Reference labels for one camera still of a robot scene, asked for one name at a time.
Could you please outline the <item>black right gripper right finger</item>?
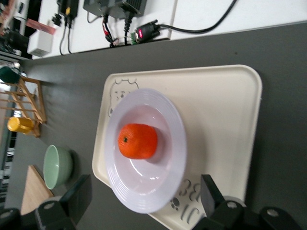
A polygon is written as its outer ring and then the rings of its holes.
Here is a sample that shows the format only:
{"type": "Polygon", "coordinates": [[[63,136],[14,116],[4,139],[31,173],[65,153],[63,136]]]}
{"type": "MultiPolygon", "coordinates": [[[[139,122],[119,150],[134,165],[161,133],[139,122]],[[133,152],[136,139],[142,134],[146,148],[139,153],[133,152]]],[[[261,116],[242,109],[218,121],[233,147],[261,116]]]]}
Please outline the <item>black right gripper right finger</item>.
{"type": "Polygon", "coordinates": [[[206,213],[195,226],[195,230],[246,230],[245,210],[236,201],[227,201],[212,177],[201,176],[201,203],[206,213]]]}

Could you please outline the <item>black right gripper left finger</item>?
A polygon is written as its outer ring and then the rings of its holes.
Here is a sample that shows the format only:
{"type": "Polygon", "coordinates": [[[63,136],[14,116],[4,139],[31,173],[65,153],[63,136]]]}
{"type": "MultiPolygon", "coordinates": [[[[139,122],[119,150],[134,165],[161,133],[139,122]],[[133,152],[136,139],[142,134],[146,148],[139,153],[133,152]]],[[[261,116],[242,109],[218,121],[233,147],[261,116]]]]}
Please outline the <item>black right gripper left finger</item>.
{"type": "Polygon", "coordinates": [[[82,175],[58,200],[42,203],[35,210],[39,230],[75,230],[92,201],[92,180],[82,175]]]}

